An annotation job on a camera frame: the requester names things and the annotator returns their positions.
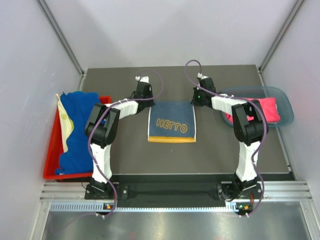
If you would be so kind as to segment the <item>yellow hello towel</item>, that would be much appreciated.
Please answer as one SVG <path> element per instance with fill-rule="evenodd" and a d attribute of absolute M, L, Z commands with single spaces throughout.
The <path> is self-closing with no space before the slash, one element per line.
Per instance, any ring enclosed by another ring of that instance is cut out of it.
<path fill-rule="evenodd" d="M 194 106 L 188 101 L 158 101 L 149 109 L 147 140 L 150 143 L 195 143 Z"/>

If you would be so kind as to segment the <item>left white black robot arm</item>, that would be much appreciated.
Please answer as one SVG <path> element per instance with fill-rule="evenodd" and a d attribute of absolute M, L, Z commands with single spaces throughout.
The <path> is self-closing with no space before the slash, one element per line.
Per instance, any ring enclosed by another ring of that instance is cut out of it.
<path fill-rule="evenodd" d="M 152 86 L 147 76 L 137 81 L 136 90 L 130 98 L 113 104 L 96 103 L 85 125 L 84 133 L 90 138 L 94 157 L 90 185 L 102 198 L 109 198 L 114 187 L 108 180 L 112 177 L 110 151 L 116 138 L 119 120 L 140 113 L 155 105 Z"/>

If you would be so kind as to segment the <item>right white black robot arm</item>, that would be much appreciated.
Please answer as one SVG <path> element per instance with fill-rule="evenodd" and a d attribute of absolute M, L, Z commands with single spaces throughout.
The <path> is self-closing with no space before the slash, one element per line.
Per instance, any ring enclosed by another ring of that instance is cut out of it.
<path fill-rule="evenodd" d="M 213 79 L 201 73 L 197 74 L 197 80 L 191 104 L 232 116 L 233 132 L 239 141 L 233 192 L 237 197 L 245 198 L 257 184 L 259 148 L 269 131 L 262 106 L 257 99 L 216 93 Z"/>

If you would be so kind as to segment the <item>pink towel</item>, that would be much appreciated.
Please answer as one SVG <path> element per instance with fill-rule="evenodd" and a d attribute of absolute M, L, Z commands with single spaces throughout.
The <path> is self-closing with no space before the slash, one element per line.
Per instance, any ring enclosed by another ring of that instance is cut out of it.
<path fill-rule="evenodd" d="M 276 99 L 274 97 L 247 98 L 246 100 L 259 101 L 268 124 L 278 124 L 280 122 L 281 117 L 278 114 Z"/>

